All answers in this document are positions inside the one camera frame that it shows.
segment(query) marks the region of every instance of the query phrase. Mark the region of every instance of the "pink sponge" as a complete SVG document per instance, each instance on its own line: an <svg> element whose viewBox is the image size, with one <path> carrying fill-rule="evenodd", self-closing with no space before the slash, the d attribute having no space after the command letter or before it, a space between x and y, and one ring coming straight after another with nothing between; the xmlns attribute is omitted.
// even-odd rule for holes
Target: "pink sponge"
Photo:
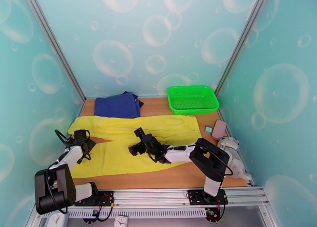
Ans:
<svg viewBox="0 0 317 227"><path fill-rule="evenodd" d="M211 137L215 140L219 140L220 138L222 138L225 134L226 126L226 122L217 120Z"/></svg>

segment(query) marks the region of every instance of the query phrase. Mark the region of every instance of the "cable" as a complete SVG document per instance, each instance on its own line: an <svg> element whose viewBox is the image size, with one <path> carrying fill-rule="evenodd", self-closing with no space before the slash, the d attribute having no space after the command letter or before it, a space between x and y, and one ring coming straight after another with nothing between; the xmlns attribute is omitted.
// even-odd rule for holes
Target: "cable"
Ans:
<svg viewBox="0 0 317 227"><path fill-rule="evenodd" d="M218 208L217 208L217 211L220 212L220 201L217 200L217 203L218 203Z"/></svg>
<svg viewBox="0 0 317 227"><path fill-rule="evenodd" d="M90 131L86 130L86 132L88 132L89 136L87 137L87 140L90 139Z"/></svg>
<svg viewBox="0 0 317 227"><path fill-rule="evenodd" d="M46 181L46 184L47 184L47 187L48 187L48 191L50 192L50 195L51 195L51 198L53 199L53 202L56 206L56 208L62 213L62 214L67 214L68 212L68 208L66 207L66 211L64 212L57 204L56 200L55 200L55 197L53 196L53 193L52 193L52 190L51 190L51 187L50 187L50 183L48 182L48 171L50 170L50 167L55 165L55 164L58 164L58 162L54 162L53 164L51 164L45 171L45 181Z"/></svg>
<svg viewBox="0 0 317 227"><path fill-rule="evenodd" d="M108 216L107 216L105 219L100 219L100 218L99 218L99 215L100 215L100 212L101 212L101 209L102 209L102 201L101 201L101 199L102 199L103 197L110 197L110 198L111 198L110 195L103 195L103 196L99 199L99 212L98 212L98 214L97 214L97 216L96 216L96 218L95 218L95 219L98 220L99 222L105 222L107 219L109 219L109 217L110 217L110 215L111 215L111 213L112 213L112 210L113 210L113 206L114 206L114 204L111 203L111 209L110 209L110 212L109 212Z"/></svg>
<svg viewBox="0 0 317 227"><path fill-rule="evenodd" d="M59 130L55 129L55 133L58 138L62 141L62 143L66 144L67 137L65 137Z"/></svg>
<svg viewBox="0 0 317 227"><path fill-rule="evenodd" d="M197 144L199 147L202 147L203 149L207 150L207 152L209 152L210 154L214 155L224 166L226 166L229 171L231 172L231 174L225 174L225 176L232 176L233 175L233 171L232 169L227 165L225 164L214 152L212 152L211 150L209 150L206 146L202 145L202 144Z"/></svg>
<svg viewBox="0 0 317 227"><path fill-rule="evenodd" d="M223 216L224 213L225 213L225 203L223 204L223 210L222 210L222 214L221 214L219 220L221 220L221 218L222 218L222 216Z"/></svg>

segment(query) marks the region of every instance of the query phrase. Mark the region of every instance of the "metal corner post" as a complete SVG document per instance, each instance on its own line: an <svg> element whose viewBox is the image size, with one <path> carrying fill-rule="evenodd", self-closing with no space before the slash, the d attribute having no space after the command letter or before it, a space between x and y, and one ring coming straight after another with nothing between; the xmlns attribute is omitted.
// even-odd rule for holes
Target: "metal corner post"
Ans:
<svg viewBox="0 0 317 227"><path fill-rule="evenodd" d="M60 60L68 78L70 79L70 81L72 82L76 92L79 94L80 98L82 99L83 102L86 101L86 96L84 94L84 92L82 91L70 65L68 64L65 55L63 54L57 39L55 38L52 29L50 28L48 21L45 18L45 15L38 3L37 0L27 0L31 10L34 13L34 16L36 17L38 23L40 24L41 28L43 29L47 39L49 40L52 48L55 50L55 53L58 57L58 59Z"/></svg>
<svg viewBox="0 0 317 227"><path fill-rule="evenodd" d="M226 80L228 79L240 53L242 52L243 46L245 45L245 42L248 39L248 36L251 32L253 25L255 24L258 16L260 15L263 7L265 6L266 1L267 0L256 0L254 6L252 8L252 11L250 13L250 16L248 18L248 21L246 22L246 24L242 30L240 38L238 39L238 42L237 42L237 44L236 44L236 46L231 54L231 57L229 58L229 61L228 61L227 66L225 68L225 71L223 72L221 79L217 85L217 88L215 90L215 94L217 97L219 96L221 89L223 88Z"/></svg>

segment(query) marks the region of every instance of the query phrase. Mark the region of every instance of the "green basket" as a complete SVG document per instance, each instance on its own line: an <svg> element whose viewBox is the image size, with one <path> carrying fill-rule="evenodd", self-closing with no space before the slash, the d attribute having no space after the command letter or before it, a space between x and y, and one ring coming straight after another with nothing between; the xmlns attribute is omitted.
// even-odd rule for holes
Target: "green basket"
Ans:
<svg viewBox="0 0 317 227"><path fill-rule="evenodd" d="M208 86L173 86L167 89L167 97L175 115L209 114L219 108L217 97Z"/></svg>

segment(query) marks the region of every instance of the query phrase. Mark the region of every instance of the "black cable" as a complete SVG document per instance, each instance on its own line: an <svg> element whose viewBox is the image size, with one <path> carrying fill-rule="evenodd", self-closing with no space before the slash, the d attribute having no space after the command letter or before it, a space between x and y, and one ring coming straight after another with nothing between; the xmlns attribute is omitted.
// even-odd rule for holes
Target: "black cable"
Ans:
<svg viewBox="0 0 317 227"><path fill-rule="evenodd" d="M87 159L88 161L90 161L92 158L91 158L91 156L90 156L90 154L89 154L89 153L87 153L87 155L88 155L88 157L83 156L83 158L85 158L85 159Z"/></svg>
<svg viewBox="0 0 317 227"><path fill-rule="evenodd" d="M223 198L223 210L222 210L222 214L221 214L219 220L221 220L223 214L225 213L225 196L224 196L224 193L222 193L222 198Z"/></svg>
<svg viewBox="0 0 317 227"><path fill-rule="evenodd" d="M62 141L62 143L66 144L67 137L65 137L59 130L55 130L56 135Z"/></svg>
<svg viewBox="0 0 317 227"><path fill-rule="evenodd" d="M112 213L112 209L113 209L113 205L111 205L110 212L109 212L108 216L107 216L105 219L99 219L99 216L97 216L97 220L98 220L99 222L105 222L107 219L109 219L109 217L110 217L110 215L111 215L111 213Z"/></svg>
<svg viewBox="0 0 317 227"><path fill-rule="evenodd" d="M89 136L88 136L88 138L87 138L87 140L88 140L88 139L90 139L90 131L89 131L89 130L86 130L86 132L88 132L88 134L89 134Z"/></svg>
<svg viewBox="0 0 317 227"><path fill-rule="evenodd" d="M110 209L110 212L109 212L109 214L108 214L108 216L105 218L105 219L100 219L99 218L99 215L100 215L100 212L101 212L101 209L102 209L102 197L99 199L99 212L98 212L98 214L97 214L97 216L96 216L96 220L98 220L99 222L105 222L107 219L109 219L109 217L110 217L110 215L111 215L111 213L112 213L112 209L113 209L113 203L111 203L111 209Z"/></svg>
<svg viewBox="0 0 317 227"><path fill-rule="evenodd" d="M166 150L174 150L175 147L180 147L180 146L169 146ZM183 145L184 147L189 147L189 146L196 146L195 144L193 145Z"/></svg>
<svg viewBox="0 0 317 227"><path fill-rule="evenodd" d="M226 166L229 171L231 172L231 174L225 174L225 176L232 176L233 175L233 171L232 169L227 165L225 164L214 152L212 152L211 150L209 150L206 146L202 145L202 144L197 144L199 147L202 147L203 149L207 150L207 152L209 152L210 154L214 155L224 166Z"/></svg>
<svg viewBox="0 0 317 227"><path fill-rule="evenodd" d="M50 195L51 195L51 198L53 199L53 202L56 206L56 208L62 213L62 214L67 214L68 212L68 208L66 207L66 211L64 212L57 204L54 196L53 196L53 193L52 193L52 190L51 190L51 187L50 187L50 183L48 182L48 171L50 170L50 167L55 165L55 164L58 164L58 162L54 162L53 164L51 164L45 171L45 181L46 181L46 184L47 184L47 187L48 187L48 191L50 192Z"/></svg>

